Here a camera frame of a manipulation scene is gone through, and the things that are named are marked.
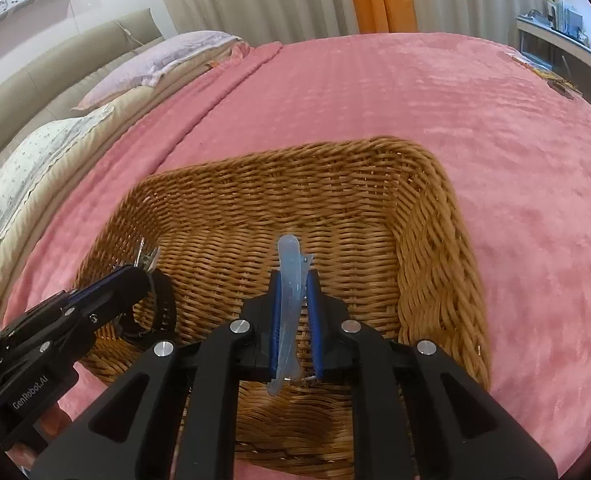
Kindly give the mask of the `person's left hand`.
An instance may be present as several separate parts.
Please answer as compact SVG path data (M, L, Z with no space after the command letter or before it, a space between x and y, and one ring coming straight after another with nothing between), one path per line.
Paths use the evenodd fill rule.
M62 434L71 423L72 420L70 415L67 412L64 412L62 408L60 408L60 405L56 403L45 411L39 419L39 422L37 423L38 434L50 442L59 434ZM33 468L33 464L38 455L39 451L37 451L36 448L32 448L25 443L17 443L7 452L7 456L9 456L10 460L12 460L16 466L27 470Z

